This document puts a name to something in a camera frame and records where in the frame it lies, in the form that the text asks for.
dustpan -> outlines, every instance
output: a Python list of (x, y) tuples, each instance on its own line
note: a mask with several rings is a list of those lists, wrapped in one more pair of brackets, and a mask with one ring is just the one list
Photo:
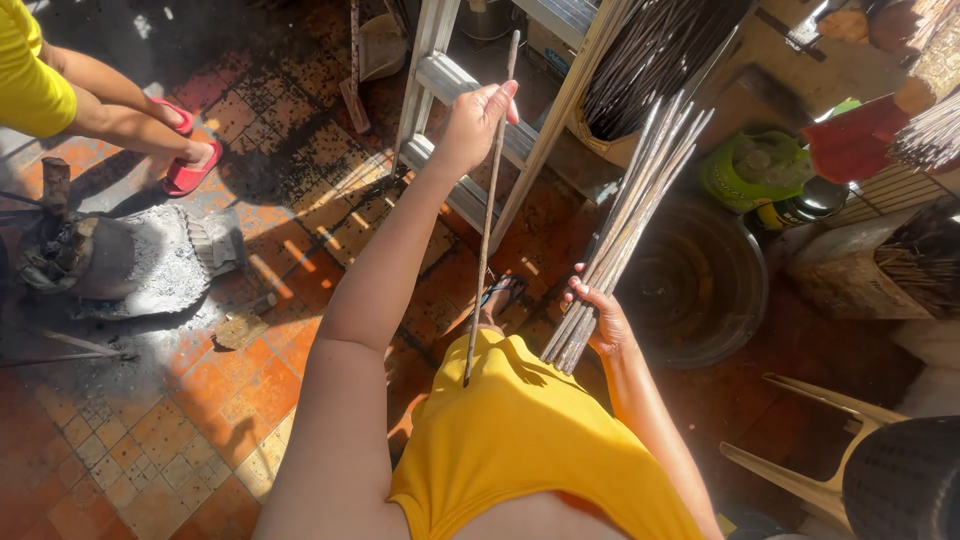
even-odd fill
[(407, 39), (385, 13), (360, 27), (360, 82), (389, 77), (403, 68)]

red cloth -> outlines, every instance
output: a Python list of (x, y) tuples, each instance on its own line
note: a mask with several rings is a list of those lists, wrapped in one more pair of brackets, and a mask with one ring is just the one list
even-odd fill
[(891, 163), (887, 145), (909, 120), (890, 94), (804, 128), (813, 170), (835, 184), (874, 176)]

cardboard box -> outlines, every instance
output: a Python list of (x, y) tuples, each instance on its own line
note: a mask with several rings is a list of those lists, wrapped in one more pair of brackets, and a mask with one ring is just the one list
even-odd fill
[(577, 56), (574, 49), (530, 17), (527, 17), (527, 46), (543, 56), (562, 76), (566, 76)]

left hand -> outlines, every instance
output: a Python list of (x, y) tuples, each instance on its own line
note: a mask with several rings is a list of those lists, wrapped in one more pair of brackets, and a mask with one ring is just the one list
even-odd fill
[(516, 89), (516, 81), (507, 81), (460, 94), (450, 108), (444, 136), (430, 161), (442, 167), (445, 174), (454, 173), (458, 180), (476, 168), (493, 145), (500, 117), (506, 113), (511, 124), (520, 121), (514, 103)]

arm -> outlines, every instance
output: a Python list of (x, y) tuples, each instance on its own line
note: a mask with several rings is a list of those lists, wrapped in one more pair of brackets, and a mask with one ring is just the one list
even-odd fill
[(388, 538), (408, 534), (386, 503), (383, 356), (410, 303), (437, 211), (490, 150), (516, 83), (464, 94), (443, 141), (337, 286), (310, 349), (283, 465), (254, 538)]
[[(577, 271), (583, 271), (581, 264), (577, 265)], [(570, 278), (569, 283), (581, 298), (600, 311), (597, 331), (589, 344), (603, 361), (613, 414), (657, 459), (706, 538), (722, 540), (707, 487), (690, 450), (670, 420), (623, 309), (614, 298), (587, 287), (576, 276)], [(573, 300), (572, 290), (567, 289), (564, 300)]]

